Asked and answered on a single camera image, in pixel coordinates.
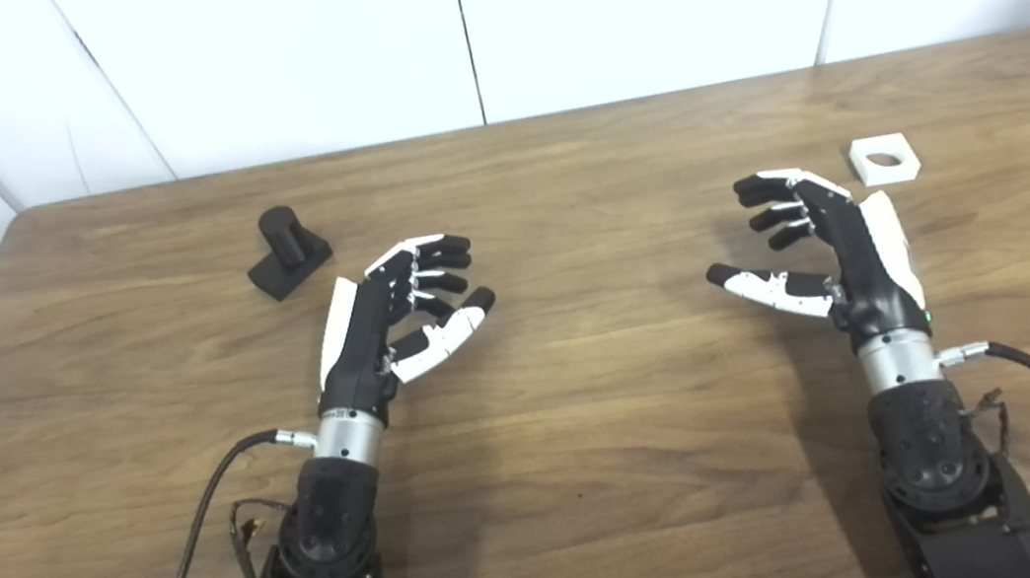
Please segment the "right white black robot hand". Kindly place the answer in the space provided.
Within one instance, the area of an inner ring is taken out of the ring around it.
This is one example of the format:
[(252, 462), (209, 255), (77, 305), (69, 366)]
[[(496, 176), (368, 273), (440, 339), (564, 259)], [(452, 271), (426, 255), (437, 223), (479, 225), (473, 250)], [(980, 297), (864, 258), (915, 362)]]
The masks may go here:
[(750, 230), (771, 230), (771, 251), (818, 238), (839, 270), (819, 275), (714, 263), (705, 275), (711, 285), (784, 313), (828, 318), (854, 348), (893, 332), (931, 335), (908, 237), (888, 194), (859, 202), (845, 186), (798, 168), (752, 173), (732, 188), (745, 208), (762, 207)]

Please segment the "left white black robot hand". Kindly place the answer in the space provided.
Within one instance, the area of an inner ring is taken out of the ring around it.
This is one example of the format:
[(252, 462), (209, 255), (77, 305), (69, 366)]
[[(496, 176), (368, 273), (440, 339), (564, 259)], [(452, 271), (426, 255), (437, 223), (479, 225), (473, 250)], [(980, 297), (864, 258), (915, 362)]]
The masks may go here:
[(403, 240), (331, 296), (319, 374), (321, 416), (369, 416), (388, 424), (404, 384), (441, 366), (470, 340), (496, 302), (462, 270), (472, 243), (452, 234)]

